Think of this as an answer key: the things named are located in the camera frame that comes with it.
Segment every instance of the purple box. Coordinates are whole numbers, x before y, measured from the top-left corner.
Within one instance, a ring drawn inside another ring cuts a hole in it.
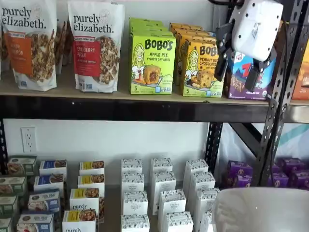
[[[287,176],[289,176],[292,171],[305,169],[305,164],[299,158],[282,159],[280,161],[280,166]]]
[[[250,175],[238,175],[234,178],[234,188],[247,188],[250,187],[252,176]]]
[[[230,160],[227,171],[228,177],[234,178],[237,175],[252,175],[253,168],[247,163]]]
[[[275,188],[285,188],[288,185],[289,178],[283,172],[274,173],[274,182],[275,186],[272,184],[271,176],[268,178],[267,186],[275,187]]]
[[[268,92],[272,92],[272,75],[276,60],[258,77],[253,92],[245,88],[253,59],[240,52],[233,52],[228,58],[228,67],[225,75],[224,90],[228,98],[265,100]]]
[[[309,183],[309,170],[291,172],[288,183],[289,187],[301,188],[306,183]]]

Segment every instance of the cartoon woman illustration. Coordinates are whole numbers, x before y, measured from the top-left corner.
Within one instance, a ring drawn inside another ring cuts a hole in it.
[[[144,81],[143,69],[145,66],[144,61],[144,47],[141,43],[137,44],[134,48],[132,60],[132,77],[138,81]]]
[[[198,66],[197,66],[197,60],[198,60],[198,53],[196,50],[193,50],[190,52],[189,60],[185,72],[185,78],[191,79],[192,76],[197,75]]]

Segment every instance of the yellow and white box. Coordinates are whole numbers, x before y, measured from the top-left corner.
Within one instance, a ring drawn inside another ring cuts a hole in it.
[[[173,172],[155,173],[150,191],[150,208],[152,214],[156,215],[159,212],[160,192],[175,190],[176,178]]]
[[[148,199],[146,191],[124,192],[122,215],[147,214]]]
[[[196,195],[199,189],[211,189],[214,188],[216,181],[213,178],[211,172],[197,172],[193,173],[191,177],[191,183],[189,188],[189,198],[188,198],[188,210],[191,215],[194,215],[195,205],[196,205]]]
[[[121,160],[121,175],[123,173],[142,173],[143,163],[141,159],[122,159]]]
[[[208,165],[203,159],[189,160],[185,163],[185,170],[183,176],[183,192],[186,198],[189,197],[189,187],[191,182],[191,176],[196,172],[207,172]]]
[[[158,229],[163,230],[166,214],[185,211],[187,199],[182,189],[163,191],[160,194]]]
[[[80,162],[79,175],[100,175],[104,172],[104,161]]]
[[[220,190],[218,188],[206,188],[197,191],[197,203],[194,210],[194,229],[199,232],[203,213],[211,211],[214,201]]]
[[[66,210],[62,221],[63,232],[95,232],[96,212],[94,209]]]
[[[121,232],[149,232],[149,230],[147,214],[121,215]]]

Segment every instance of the white box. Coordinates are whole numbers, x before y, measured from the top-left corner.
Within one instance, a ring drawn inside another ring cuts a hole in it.
[[[194,215],[197,190],[214,188],[215,183],[216,181],[211,172],[197,172],[192,174],[187,204],[191,215]]]
[[[196,172],[207,172],[208,165],[203,159],[190,160],[185,163],[185,170],[183,176],[183,192],[188,198],[189,196],[189,188],[191,182],[191,176]]]
[[[100,175],[104,172],[104,161],[80,162],[79,175]]]
[[[200,232],[213,232],[212,212],[211,210],[203,213]]]
[[[121,232],[149,232],[149,229],[147,214],[121,215]]]
[[[153,178],[153,173],[173,171],[170,158],[155,158],[150,160],[149,182]]]
[[[94,209],[66,210],[62,221],[63,232],[96,232]]]
[[[200,229],[203,213],[212,209],[219,192],[220,190],[218,188],[206,188],[197,191],[197,203],[193,216],[194,228],[196,232]]]
[[[168,213],[162,232],[191,232],[193,221],[189,212]]]
[[[146,191],[124,192],[122,215],[147,214],[148,199]]]
[[[142,173],[143,165],[141,159],[122,159],[121,175],[123,173]]]
[[[160,192],[175,190],[176,178],[173,172],[155,173],[152,179],[150,192],[150,206],[152,214],[158,214]]]
[[[185,198],[182,189],[163,191],[160,193],[158,230],[161,232],[165,223],[167,213],[176,213],[185,211]]]

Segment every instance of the green box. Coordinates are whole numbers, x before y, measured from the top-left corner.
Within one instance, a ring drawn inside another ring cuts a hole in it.
[[[171,94],[176,38],[169,31],[130,35],[131,94]]]

